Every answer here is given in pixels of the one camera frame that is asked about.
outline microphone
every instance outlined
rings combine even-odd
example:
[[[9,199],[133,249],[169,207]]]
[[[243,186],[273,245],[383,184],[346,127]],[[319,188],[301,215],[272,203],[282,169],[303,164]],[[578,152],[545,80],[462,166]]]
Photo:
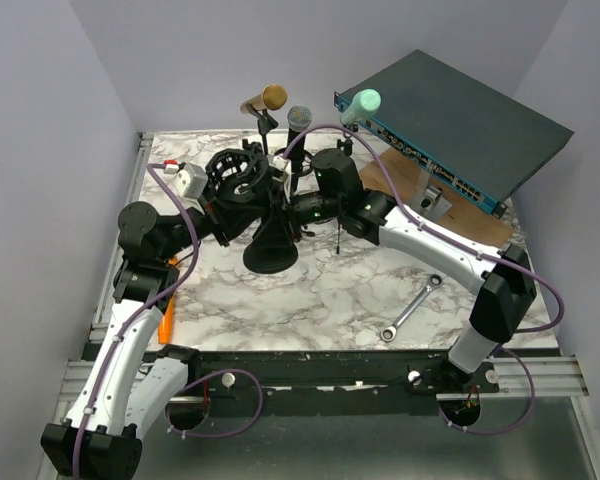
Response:
[[[289,133],[287,135],[287,146],[301,133],[311,125],[311,110],[307,107],[296,105],[291,107],[287,114],[289,122]],[[291,162],[291,193],[298,189],[298,178],[302,174],[302,165],[304,164],[304,139],[302,137],[289,152]]]
[[[242,113],[250,113],[247,105],[254,110],[280,110],[287,103],[287,91],[280,85],[267,85],[260,95],[250,98],[240,106]]]
[[[368,88],[355,94],[351,105],[340,115],[340,123],[347,127],[373,117],[380,108],[380,94]]]

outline metal wrench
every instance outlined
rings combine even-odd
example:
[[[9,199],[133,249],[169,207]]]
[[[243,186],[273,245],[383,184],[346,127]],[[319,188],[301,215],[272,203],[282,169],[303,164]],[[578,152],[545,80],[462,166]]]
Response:
[[[398,334],[398,329],[402,326],[404,322],[416,311],[416,309],[420,306],[424,299],[429,296],[431,292],[442,285],[442,277],[440,275],[431,275],[427,280],[424,288],[418,293],[418,296],[413,299],[413,302],[409,304],[407,308],[396,318],[396,321],[391,324],[390,327],[385,328],[380,332],[380,338],[385,342],[392,342],[396,335]]]

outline microphone stand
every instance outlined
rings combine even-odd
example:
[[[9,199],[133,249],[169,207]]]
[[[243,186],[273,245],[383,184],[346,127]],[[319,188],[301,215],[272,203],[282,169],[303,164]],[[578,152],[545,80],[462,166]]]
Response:
[[[267,133],[269,133],[274,128],[278,128],[279,124],[271,115],[269,115],[266,108],[262,111],[258,111],[255,108],[253,108],[253,105],[249,103],[247,104],[247,110],[251,115],[258,119],[258,133],[262,137],[262,148],[264,150],[265,155],[269,155]]]

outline marble surface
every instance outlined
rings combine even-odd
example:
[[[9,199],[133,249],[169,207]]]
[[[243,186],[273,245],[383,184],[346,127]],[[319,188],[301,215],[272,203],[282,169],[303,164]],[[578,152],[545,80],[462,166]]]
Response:
[[[149,162],[176,158],[205,165],[217,151],[239,148],[245,137],[259,139],[256,132],[243,130],[158,134]],[[270,150],[282,147],[286,131],[272,132],[268,138]],[[337,133],[314,133],[306,147],[315,152],[335,146],[337,138]],[[367,138],[379,153],[386,149],[375,137]],[[353,159],[361,168],[371,157],[356,145]],[[315,179],[309,176],[301,179],[299,190],[315,187]],[[176,213],[148,174],[140,199],[161,213]],[[511,241],[524,245],[513,209],[504,220],[516,230]],[[242,264],[242,251],[253,230],[228,248],[212,237],[205,239],[195,272],[177,292],[172,343],[204,350],[421,349],[453,344],[474,303],[474,297],[457,282],[445,277],[442,287],[386,344],[379,340],[379,331],[411,302],[434,269],[346,233],[336,255],[336,222],[311,230],[316,236],[298,244],[298,262],[276,275],[255,275]],[[544,301],[538,296],[522,326],[548,321]],[[557,342],[552,332],[542,332],[516,335],[510,345],[555,347]],[[158,347],[154,339],[150,348]]]

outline white wall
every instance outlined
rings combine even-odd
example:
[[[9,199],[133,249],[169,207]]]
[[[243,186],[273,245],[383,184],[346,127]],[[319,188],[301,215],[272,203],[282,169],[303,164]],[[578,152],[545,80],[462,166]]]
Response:
[[[137,151],[66,0],[0,1],[0,479],[31,479]]]
[[[238,107],[268,83],[314,119],[335,120],[334,90],[415,48],[513,95],[566,3],[70,1],[143,131],[253,128]]]
[[[560,344],[600,425],[600,1],[569,1],[516,98],[576,132],[515,205],[536,269],[565,297]]]

